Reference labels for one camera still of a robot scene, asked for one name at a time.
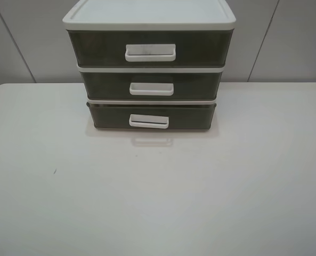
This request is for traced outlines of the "white plastic drawer cabinet frame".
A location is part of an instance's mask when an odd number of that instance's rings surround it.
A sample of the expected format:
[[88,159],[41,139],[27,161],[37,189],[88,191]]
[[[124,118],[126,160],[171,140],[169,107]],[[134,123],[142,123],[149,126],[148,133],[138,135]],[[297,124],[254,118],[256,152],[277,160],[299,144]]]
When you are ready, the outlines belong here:
[[[234,32],[236,18],[226,1],[79,1],[64,16],[66,31],[213,31]],[[128,45],[125,59],[134,61],[173,61],[173,44]],[[223,73],[218,68],[99,68],[80,67],[81,73]],[[92,100],[106,105],[211,105],[207,101]]]

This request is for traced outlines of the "dark middle drawer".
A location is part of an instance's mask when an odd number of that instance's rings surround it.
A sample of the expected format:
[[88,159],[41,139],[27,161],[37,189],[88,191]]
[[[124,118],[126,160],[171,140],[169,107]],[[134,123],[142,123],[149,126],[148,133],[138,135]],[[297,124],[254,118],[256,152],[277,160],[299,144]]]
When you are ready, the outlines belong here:
[[207,101],[221,73],[81,73],[92,100]]

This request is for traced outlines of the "dark drawer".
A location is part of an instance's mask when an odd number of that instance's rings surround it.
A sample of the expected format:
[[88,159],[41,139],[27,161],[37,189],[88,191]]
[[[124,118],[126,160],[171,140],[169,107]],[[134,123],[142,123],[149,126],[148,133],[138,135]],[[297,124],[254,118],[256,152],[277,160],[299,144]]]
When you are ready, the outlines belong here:
[[81,73],[92,100],[207,101],[221,73]]
[[[80,67],[218,68],[225,65],[233,31],[68,31]],[[173,61],[125,59],[128,45],[175,45]]]
[[98,129],[208,130],[216,104],[106,105],[87,103]]

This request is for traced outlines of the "dark bottom drawer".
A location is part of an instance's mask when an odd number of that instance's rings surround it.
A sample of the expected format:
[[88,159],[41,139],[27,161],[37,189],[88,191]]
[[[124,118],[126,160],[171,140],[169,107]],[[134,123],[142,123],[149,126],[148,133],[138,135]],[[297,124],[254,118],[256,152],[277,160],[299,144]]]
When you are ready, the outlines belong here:
[[208,130],[216,104],[106,105],[87,103],[98,129]]

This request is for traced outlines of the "dark top drawer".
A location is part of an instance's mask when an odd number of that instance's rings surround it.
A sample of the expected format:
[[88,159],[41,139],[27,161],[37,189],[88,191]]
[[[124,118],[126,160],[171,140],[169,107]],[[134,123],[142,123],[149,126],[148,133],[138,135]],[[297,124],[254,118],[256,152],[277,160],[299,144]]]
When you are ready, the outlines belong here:
[[[80,67],[218,68],[225,65],[233,31],[68,31]],[[125,59],[128,45],[175,45],[173,61]]]

